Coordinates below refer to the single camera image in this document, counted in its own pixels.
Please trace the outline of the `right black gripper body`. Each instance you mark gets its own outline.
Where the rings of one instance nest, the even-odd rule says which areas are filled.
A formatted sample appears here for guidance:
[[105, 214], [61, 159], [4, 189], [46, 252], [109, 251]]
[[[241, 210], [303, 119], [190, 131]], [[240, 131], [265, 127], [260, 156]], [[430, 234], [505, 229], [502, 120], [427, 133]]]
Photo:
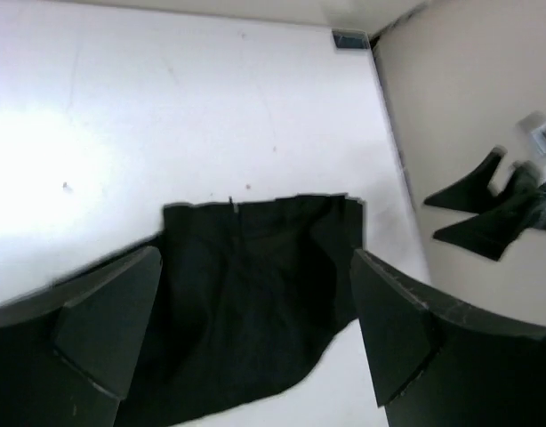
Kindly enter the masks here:
[[536, 187], [526, 212], [525, 228], [546, 232], [546, 166], [526, 164], [526, 169], [533, 176]]

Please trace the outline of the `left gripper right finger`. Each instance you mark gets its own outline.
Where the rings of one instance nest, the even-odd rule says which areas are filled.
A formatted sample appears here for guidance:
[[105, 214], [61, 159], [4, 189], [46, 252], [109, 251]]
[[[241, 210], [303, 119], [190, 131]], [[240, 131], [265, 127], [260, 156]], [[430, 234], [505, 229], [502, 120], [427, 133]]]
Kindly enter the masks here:
[[350, 280], [391, 426], [546, 426], [546, 326], [480, 309], [358, 250]]

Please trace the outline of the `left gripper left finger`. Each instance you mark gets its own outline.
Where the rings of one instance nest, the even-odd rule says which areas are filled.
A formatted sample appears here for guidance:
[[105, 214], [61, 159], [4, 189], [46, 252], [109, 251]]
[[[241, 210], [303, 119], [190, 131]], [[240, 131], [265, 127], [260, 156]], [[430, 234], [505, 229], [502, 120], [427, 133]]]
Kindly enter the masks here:
[[156, 298], [153, 246], [0, 306], [0, 426], [111, 426]]

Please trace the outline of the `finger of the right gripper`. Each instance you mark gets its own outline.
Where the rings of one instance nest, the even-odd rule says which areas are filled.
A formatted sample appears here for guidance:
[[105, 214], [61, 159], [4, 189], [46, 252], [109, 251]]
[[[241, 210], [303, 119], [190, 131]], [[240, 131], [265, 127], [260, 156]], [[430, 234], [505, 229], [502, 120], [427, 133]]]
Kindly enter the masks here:
[[494, 147], [476, 168], [455, 183], [426, 197], [423, 204], [460, 212], [493, 209], [498, 192], [492, 180], [506, 153], [503, 147]]
[[472, 214], [469, 219], [436, 230], [432, 237], [489, 260], [500, 260], [506, 248], [526, 229], [526, 212], [536, 187], [526, 164], [531, 163], [515, 167], [506, 187], [498, 193], [496, 207], [486, 212], [467, 212]]

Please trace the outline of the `black pleated skirt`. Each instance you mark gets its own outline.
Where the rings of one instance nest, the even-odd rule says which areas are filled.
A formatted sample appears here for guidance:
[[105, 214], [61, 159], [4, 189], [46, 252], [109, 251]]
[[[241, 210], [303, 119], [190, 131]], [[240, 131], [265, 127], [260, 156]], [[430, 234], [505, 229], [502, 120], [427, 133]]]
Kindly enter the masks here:
[[357, 316], [359, 201], [174, 204], [163, 221], [157, 297], [118, 426], [172, 426], [285, 391]]

